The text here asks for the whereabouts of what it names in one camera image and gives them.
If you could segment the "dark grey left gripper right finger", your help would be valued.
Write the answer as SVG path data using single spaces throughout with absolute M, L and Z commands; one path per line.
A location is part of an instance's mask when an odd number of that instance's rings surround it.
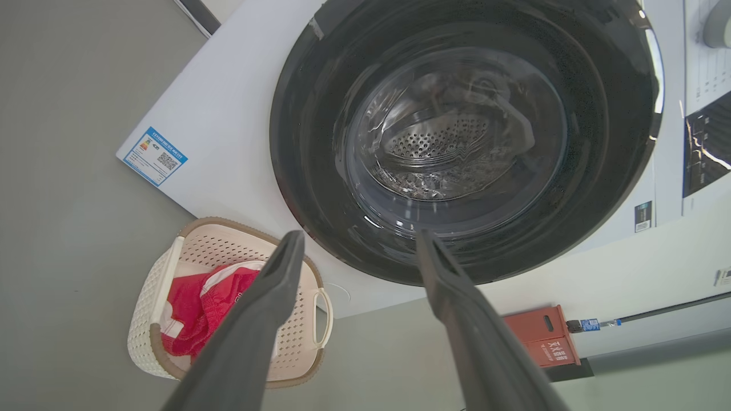
M 467 410 L 565 410 L 545 372 L 427 229 L 417 233 L 417 266 L 444 325 Z

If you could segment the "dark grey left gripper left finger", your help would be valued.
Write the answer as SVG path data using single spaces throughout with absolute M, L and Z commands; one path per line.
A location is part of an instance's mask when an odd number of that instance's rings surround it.
M 304 258 L 301 231 L 285 234 L 235 303 L 164 410 L 259 410 L 278 329 L 295 306 Z

